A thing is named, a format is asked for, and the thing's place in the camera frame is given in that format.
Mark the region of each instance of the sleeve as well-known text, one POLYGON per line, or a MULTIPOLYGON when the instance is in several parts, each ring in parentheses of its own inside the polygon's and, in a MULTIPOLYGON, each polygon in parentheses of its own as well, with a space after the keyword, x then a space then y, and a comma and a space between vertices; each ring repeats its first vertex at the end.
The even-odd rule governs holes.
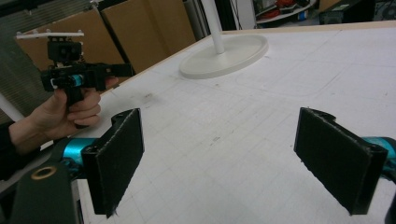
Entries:
POLYGON ((17 170, 31 161, 40 150, 38 148, 26 156, 18 155, 8 131, 8 127, 13 123, 11 121, 0 125, 0 180, 9 179, 17 170))

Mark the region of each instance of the table surface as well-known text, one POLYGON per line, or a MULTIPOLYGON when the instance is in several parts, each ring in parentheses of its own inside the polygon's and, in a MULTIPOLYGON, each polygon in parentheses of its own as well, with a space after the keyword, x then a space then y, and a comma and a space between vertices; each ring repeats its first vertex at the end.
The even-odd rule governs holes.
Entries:
POLYGON ((299 110, 333 114, 359 136, 396 137, 396 22, 224 32, 264 35, 268 52, 226 76, 186 79, 206 38, 102 96, 100 137, 140 108, 146 152, 117 214, 86 223, 384 223, 395 185, 378 181, 368 215, 350 216, 293 151, 299 110))

